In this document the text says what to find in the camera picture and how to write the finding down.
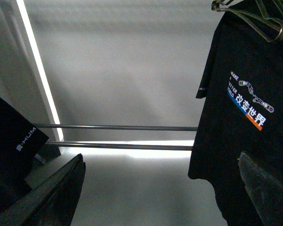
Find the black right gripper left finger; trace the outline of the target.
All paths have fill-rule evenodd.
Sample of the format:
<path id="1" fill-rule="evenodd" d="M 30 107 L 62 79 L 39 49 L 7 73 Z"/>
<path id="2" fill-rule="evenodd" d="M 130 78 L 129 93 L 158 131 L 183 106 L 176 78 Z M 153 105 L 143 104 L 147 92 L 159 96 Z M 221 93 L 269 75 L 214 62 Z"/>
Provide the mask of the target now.
<path id="1" fill-rule="evenodd" d="M 36 189 L 0 214 L 0 226 L 69 226 L 86 166 L 78 154 Z"/>

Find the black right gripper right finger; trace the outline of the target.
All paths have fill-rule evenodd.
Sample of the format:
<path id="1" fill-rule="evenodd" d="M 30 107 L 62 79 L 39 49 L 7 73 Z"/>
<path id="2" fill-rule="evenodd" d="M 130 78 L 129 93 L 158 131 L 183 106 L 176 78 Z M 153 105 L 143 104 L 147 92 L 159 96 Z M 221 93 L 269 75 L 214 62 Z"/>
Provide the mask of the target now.
<path id="1" fill-rule="evenodd" d="M 238 165 L 263 225 L 283 226 L 283 173 L 246 152 L 241 152 Z"/>

